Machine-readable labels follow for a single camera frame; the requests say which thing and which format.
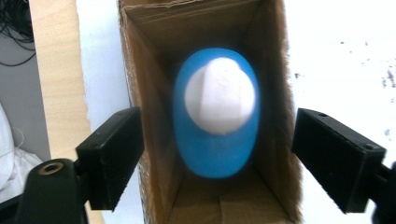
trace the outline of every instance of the light wood surface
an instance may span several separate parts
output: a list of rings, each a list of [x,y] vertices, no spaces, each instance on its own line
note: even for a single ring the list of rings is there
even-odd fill
[[[90,134],[76,0],[29,3],[51,157],[75,160],[75,147]],[[89,217],[104,223],[100,212],[89,211]]]

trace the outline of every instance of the white circle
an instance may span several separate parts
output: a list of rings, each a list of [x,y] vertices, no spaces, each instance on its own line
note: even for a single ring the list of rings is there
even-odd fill
[[[184,103],[201,129],[213,134],[234,132],[253,113],[256,95],[247,74],[229,58],[217,58],[189,80]]]

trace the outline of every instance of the blue object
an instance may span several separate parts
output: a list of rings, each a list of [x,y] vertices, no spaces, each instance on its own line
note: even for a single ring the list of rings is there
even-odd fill
[[[226,134],[212,134],[199,128],[188,114],[184,101],[191,76],[217,58],[236,61],[249,77],[255,93],[252,115],[239,129]],[[177,146],[187,166],[197,175],[210,178],[228,177],[242,169],[256,141],[259,101],[259,86],[254,71],[239,53],[229,49],[202,49],[193,53],[179,70],[173,104]]]

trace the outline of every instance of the brown box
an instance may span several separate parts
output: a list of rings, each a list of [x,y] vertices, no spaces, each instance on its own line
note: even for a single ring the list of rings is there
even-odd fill
[[[119,6],[129,88],[143,117],[146,150],[139,167],[146,222],[300,223],[283,2],[120,0]],[[251,159],[225,179],[192,174],[172,127],[177,71],[196,50],[211,47],[233,49],[251,63],[262,99]]]

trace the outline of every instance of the wire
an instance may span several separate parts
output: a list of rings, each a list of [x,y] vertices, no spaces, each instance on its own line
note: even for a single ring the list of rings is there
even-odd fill
[[[9,64],[0,62],[1,65],[15,67],[27,63],[35,57],[35,49],[28,47],[35,41],[29,1],[0,0],[0,34],[13,39],[22,49],[34,51],[28,59],[20,63]]]

